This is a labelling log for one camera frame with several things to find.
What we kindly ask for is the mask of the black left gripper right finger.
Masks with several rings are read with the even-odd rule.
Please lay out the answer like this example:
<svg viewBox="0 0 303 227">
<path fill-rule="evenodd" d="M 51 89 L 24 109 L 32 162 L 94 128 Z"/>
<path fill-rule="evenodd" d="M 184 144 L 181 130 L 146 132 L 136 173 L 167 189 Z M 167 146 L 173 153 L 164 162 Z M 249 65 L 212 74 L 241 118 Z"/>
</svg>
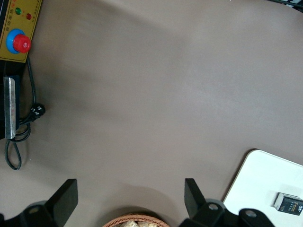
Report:
<svg viewBox="0 0 303 227">
<path fill-rule="evenodd" d="M 206 199 L 193 178 L 184 183 L 184 203 L 188 218 L 181 227 L 273 227 L 261 211 L 241 209 L 237 215 L 227 210 L 219 200 Z"/>
</svg>

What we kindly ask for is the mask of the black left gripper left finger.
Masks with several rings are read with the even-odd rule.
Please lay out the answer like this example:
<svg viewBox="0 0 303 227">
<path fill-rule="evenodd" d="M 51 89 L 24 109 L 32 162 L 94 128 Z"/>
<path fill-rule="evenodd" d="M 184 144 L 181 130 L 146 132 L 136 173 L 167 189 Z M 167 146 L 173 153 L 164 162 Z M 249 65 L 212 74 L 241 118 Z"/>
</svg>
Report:
<svg viewBox="0 0 303 227">
<path fill-rule="evenodd" d="M 77 205 L 77 180 L 68 179 L 49 200 L 28 207 L 24 221 L 27 227 L 63 227 Z"/>
</svg>

